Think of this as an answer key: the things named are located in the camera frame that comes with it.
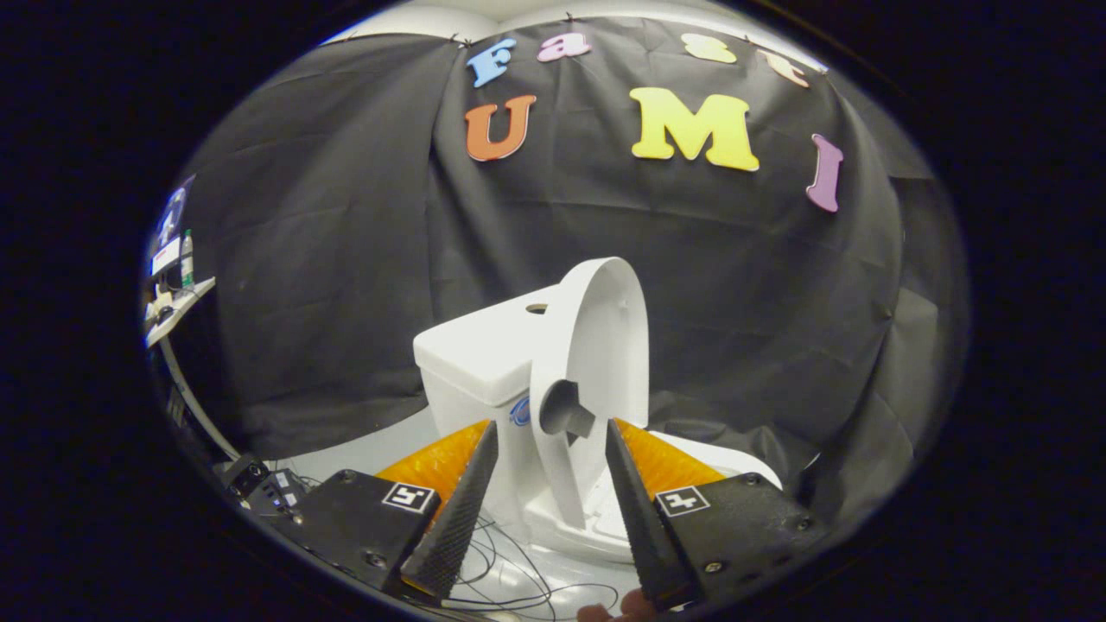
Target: toilet lid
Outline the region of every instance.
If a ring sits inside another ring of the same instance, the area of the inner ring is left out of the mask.
[[[637,274],[617,257],[580,263],[561,281],[543,324],[531,366],[531,428],[562,517],[583,527],[583,497],[606,465],[606,419],[648,423],[649,335]],[[550,390],[565,380],[595,416],[589,433],[571,444],[565,432],[542,425]]]

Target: finger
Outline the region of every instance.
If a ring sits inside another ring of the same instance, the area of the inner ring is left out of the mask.
[[[641,590],[630,590],[625,598],[623,598],[622,612],[626,614],[639,615],[645,619],[649,619],[657,614],[657,610],[654,609],[653,603],[645,599],[645,594]]]
[[[607,613],[606,608],[602,604],[589,604],[587,607],[580,608],[576,612],[577,622],[606,622],[614,618]]]

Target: toilet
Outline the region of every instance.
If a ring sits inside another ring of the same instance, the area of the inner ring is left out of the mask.
[[[584,261],[557,284],[419,333],[414,350],[440,436],[497,423],[483,511],[501,529],[520,542],[633,563],[605,455],[607,419],[648,424],[648,321],[629,263]],[[678,440],[722,473],[757,470],[780,486],[752,456]]]

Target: yellow letter m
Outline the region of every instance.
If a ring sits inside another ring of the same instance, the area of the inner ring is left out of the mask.
[[[749,147],[745,113],[749,104],[728,95],[711,95],[703,101],[698,113],[692,113],[668,89],[634,89],[629,96],[641,104],[641,141],[630,151],[637,157],[669,159],[676,149],[665,141],[665,129],[684,157],[695,159],[707,144],[707,162],[716,166],[757,170],[760,160]]]

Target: water bottle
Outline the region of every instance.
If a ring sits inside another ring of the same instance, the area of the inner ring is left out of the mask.
[[[180,287],[192,287],[192,230],[185,230],[185,241],[180,246]]]

